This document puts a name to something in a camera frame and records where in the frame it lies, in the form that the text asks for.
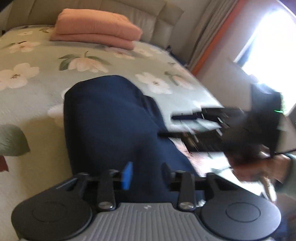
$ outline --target headboard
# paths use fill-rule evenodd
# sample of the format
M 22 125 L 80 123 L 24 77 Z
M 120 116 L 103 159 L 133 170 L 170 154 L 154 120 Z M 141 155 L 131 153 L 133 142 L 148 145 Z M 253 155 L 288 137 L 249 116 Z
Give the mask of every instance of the headboard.
M 23 25 L 54 25 L 64 8 L 125 15 L 143 30 L 142 41 L 163 48 L 183 14 L 181 8 L 164 0 L 14 0 L 5 30 Z

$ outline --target orange curtain trim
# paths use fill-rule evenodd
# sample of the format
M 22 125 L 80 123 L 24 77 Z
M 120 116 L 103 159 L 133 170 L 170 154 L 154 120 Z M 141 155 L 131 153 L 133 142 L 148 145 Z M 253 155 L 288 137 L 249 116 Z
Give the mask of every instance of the orange curtain trim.
M 194 67 L 194 69 L 191 71 L 191 73 L 194 76 L 196 76 L 198 74 L 198 72 L 201 70 L 202 66 L 204 65 L 204 63 L 206 62 L 206 60 L 209 58 L 211 52 L 214 50 L 214 48 L 219 43 L 219 41 L 221 40 L 221 38 L 223 37 L 223 35 L 229 29 L 230 25 L 233 23 L 233 21 L 235 20 L 235 18 L 237 17 L 237 15 L 241 12 L 241 10 L 243 9 L 243 7 L 244 7 L 244 5 L 245 5 L 245 3 L 247 1 L 248 0 L 239 0 L 237 2 L 237 4 L 235 5 L 235 7 L 233 8 L 233 10 L 231 11 L 231 13 L 229 14 L 228 18 L 225 20 L 225 22 L 221 26 L 220 30 L 218 31 L 218 33 L 216 34 L 216 36 L 214 37 L 214 39 L 210 43 L 209 47 L 207 47 L 207 49 L 204 52 L 204 54 L 202 55 L 201 59 L 198 61 L 198 63 Z

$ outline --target dark blue trousers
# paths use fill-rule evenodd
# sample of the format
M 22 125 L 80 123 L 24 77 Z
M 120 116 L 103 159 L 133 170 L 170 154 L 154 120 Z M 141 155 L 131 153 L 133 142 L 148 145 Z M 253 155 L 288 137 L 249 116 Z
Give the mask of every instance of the dark blue trousers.
M 92 176 L 122 170 L 133 162 L 129 191 L 116 193 L 117 202 L 172 202 L 177 193 L 166 188 L 161 164 L 197 175 L 189 160 L 168 138 L 154 99 L 122 76 L 79 82 L 65 95 L 65 136 L 73 174 Z M 197 200 L 202 198 L 196 192 Z

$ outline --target window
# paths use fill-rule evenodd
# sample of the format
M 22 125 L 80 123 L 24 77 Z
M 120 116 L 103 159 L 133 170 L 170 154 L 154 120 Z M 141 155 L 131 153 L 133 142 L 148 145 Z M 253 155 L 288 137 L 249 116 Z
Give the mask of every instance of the window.
M 282 93 L 282 110 L 295 123 L 295 17 L 283 9 L 266 15 L 236 62 L 248 75 Z

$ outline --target orange blanket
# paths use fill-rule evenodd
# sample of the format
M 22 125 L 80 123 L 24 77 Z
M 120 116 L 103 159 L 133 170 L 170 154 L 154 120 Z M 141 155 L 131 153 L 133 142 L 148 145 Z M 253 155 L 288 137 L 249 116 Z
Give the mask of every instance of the orange blanket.
M 126 50 L 134 49 L 132 41 L 105 34 L 57 34 L 56 31 L 54 31 L 50 40 L 95 43 Z
M 139 40 L 142 30 L 127 17 L 91 9 L 64 9 L 58 16 L 57 34 L 104 34 L 134 41 Z

